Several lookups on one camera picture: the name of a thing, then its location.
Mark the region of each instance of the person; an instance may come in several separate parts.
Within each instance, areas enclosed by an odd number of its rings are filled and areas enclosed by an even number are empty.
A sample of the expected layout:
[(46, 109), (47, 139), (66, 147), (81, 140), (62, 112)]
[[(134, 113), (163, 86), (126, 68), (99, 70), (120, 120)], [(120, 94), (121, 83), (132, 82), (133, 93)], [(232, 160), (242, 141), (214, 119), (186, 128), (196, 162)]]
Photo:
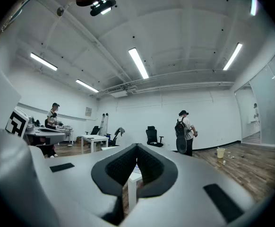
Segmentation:
[(179, 113), (179, 121), (183, 119), (183, 123), (187, 126), (187, 130), (189, 130), (189, 132), (186, 134), (186, 142), (187, 142), (187, 151), (186, 151), (186, 155), (188, 156), (192, 156), (192, 142), (193, 142), (193, 136), (197, 137), (198, 133), (195, 130), (194, 125), (192, 124), (192, 122), (189, 120), (189, 118), (187, 117), (188, 113), (185, 110), (182, 110)]
[(256, 121), (259, 122), (259, 112), (258, 112), (258, 108), (257, 108), (257, 104), (254, 104), (254, 108), (255, 108), (255, 114), (254, 114), (254, 119), (256, 119)]
[[(58, 116), (57, 110), (58, 110), (59, 106), (60, 105), (57, 103), (52, 104), (52, 109), (50, 111), (48, 111), (48, 113), (47, 113), (47, 124), (45, 125), (46, 128), (53, 129), (53, 130), (56, 129), (57, 116)], [(47, 156), (49, 158), (54, 158), (54, 157), (58, 156), (58, 154), (54, 150), (54, 145), (50, 145), (48, 147)]]

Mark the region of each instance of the glass wall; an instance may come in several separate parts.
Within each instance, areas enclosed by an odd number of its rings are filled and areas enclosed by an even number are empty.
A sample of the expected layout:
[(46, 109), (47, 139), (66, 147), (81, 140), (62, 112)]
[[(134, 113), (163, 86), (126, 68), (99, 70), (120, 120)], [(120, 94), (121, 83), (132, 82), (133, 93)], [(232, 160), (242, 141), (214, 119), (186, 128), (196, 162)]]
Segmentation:
[(235, 95), (241, 115), (242, 142), (275, 145), (275, 56)]

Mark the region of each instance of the white ceiling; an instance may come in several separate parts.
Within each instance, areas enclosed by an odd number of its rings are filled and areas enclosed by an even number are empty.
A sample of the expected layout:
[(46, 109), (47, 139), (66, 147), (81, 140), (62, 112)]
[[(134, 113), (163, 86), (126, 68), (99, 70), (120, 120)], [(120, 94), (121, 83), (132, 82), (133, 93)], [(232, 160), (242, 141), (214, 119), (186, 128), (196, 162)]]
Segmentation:
[[(58, 67), (49, 75), (87, 94), (80, 79), (103, 91), (116, 85), (138, 89), (198, 82), (234, 82), (260, 52), (270, 23), (251, 0), (116, 0), (117, 8), (90, 16), (90, 7), (70, 0), (31, 0), (14, 26), (17, 60), (40, 68), (30, 52)], [(58, 7), (67, 10), (56, 15)], [(243, 44), (222, 71), (237, 43)], [(143, 80), (128, 50), (136, 47), (150, 79)]]

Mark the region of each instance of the white t-shirt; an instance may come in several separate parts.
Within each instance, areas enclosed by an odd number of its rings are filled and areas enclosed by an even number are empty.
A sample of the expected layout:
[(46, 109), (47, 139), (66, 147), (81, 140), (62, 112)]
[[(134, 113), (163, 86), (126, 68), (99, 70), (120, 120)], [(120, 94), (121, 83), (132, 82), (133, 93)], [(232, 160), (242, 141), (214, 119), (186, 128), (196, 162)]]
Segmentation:
[(191, 130), (187, 136), (186, 136), (186, 140), (190, 140), (193, 139), (193, 130), (191, 129), (191, 126), (193, 126), (193, 124), (191, 123), (191, 121), (188, 119), (188, 117), (185, 117), (183, 119), (183, 123), (187, 126), (188, 130)]
[(55, 121), (57, 121), (57, 117), (53, 118), (52, 115), (53, 115), (53, 113), (51, 111), (48, 111), (47, 116), (49, 116), (50, 121), (53, 121), (52, 119), (54, 119)]

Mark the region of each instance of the floor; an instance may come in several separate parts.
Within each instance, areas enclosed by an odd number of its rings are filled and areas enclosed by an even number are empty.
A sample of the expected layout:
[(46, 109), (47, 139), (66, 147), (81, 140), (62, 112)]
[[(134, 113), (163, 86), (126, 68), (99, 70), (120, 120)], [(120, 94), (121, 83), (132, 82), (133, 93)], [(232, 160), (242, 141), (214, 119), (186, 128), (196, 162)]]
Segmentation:
[(260, 144), (260, 131), (242, 139), (243, 142)]
[[(55, 151), (59, 157), (81, 154), (80, 142), (74, 143), (72, 147), (67, 145), (68, 143), (61, 143), (60, 146), (56, 146)], [(217, 158), (216, 149), (195, 151), (193, 157), (205, 160), (215, 169), (237, 181), (256, 201), (260, 201), (275, 189), (274, 148), (232, 144), (226, 146), (225, 149), (223, 159)], [(101, 150), (101, 145), (98, 143), (96, 151), (99, 150)], [(90, 144), (84, 146), (84, 154), (86, 153), (90, 153)], [(142, 187), (142, 180), (137, 183), (137, 188), (140, 187)], [(123, 187), (123, 207), (125, 216), (127, 216), (129, 213), (127, 184)]]

